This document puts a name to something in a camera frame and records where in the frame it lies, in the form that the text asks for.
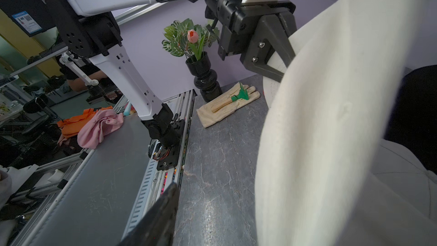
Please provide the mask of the black cap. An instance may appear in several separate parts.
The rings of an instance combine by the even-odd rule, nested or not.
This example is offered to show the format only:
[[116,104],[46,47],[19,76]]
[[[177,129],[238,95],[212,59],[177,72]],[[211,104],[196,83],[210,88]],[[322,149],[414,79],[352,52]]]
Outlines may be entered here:
[[402,79],[384,135],[437,172],[437,66],[415,69]]

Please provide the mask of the cream Colorado cap back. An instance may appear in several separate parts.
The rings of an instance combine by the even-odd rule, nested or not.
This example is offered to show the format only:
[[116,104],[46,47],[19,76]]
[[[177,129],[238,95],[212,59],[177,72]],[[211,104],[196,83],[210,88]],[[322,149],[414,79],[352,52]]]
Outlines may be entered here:
[[404,146],[382,140],[339,246],[434,246],[437,176]]

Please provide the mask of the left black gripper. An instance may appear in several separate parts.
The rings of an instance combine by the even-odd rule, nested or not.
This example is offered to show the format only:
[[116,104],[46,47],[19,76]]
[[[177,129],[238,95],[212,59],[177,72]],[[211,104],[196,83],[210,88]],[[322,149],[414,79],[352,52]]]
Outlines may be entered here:
[[276,52],[285,66],[295,58],[289,37],[296,32],[290,1],[242,3],[242,0],[205,0],[206,18],[222,25],[218,54],[241,55],[243,66],[278,83],[284,73],[268,65]]

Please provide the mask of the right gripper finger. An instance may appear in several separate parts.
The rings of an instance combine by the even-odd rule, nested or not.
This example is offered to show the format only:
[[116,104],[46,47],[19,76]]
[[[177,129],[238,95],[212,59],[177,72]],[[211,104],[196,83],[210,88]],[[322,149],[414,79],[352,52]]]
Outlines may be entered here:
[[120,246],[171,246],[174,239],[179,186],[169,185]]

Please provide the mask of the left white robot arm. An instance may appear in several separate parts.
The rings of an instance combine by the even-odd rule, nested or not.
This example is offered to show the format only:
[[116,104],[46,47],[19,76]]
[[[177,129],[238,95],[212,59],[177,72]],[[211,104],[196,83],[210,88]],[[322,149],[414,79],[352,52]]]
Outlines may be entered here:
[[[142,124],[158,147],[151,158],[159,170],[178,164],[184,145],[185,122],[174,118],[167,104],[153,94],[130,61],[122,45],[119,26],[112,11],[147,3],[176,0],[44,0],[70,52],[88,59],[105,73],[133,104]],[[268,65],[278,54],[288,66],[295,58],[289,37],[296,32],[295,5],[283,0],[205,0],[205,17],[220,23],[205,33],[193,23],[174,23],[165,29],[163,47],[174,56],[186,56],[187,66],[206,101],[221,95],[217,75],[211,68],[205,46],[218,43],[225,59],[238,55],[243,66],[276,82],[283,72]]]

